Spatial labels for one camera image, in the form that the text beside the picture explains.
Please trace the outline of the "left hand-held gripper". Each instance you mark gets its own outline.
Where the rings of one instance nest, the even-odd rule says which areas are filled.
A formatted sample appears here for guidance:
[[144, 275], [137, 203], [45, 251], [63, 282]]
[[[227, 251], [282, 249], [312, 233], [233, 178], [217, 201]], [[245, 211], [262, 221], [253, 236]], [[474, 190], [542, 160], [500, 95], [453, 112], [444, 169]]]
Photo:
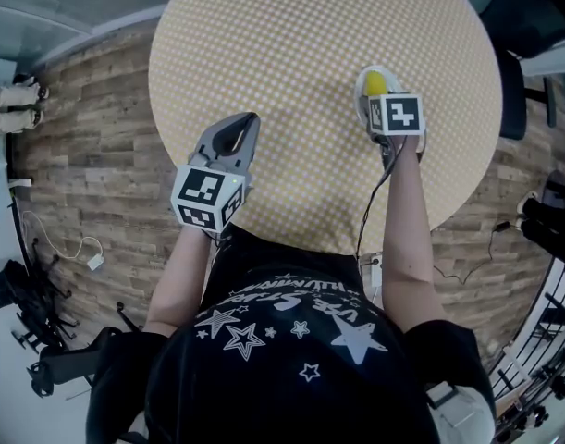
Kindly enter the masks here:
[[[246, 201], [261, 119], [242, 112], [225, 117], [200, 136], [194, 154], [178, 168], [171, 204], [180, 224], [222, 234]], [[227, 166], [216, 159], [233, 161]]]

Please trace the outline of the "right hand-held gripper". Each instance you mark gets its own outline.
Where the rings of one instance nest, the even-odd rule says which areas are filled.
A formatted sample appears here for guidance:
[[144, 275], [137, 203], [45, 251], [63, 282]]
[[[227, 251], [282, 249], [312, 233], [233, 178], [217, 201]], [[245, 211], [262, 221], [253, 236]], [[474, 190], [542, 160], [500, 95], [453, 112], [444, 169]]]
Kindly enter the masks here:
[[367, 131], [374, 141], [387, 144], [395, 137], [417, 137], [417, 157], [424, 156], [426, 123], [419, 95], [388, 93], [366, 96], [365, 100]]

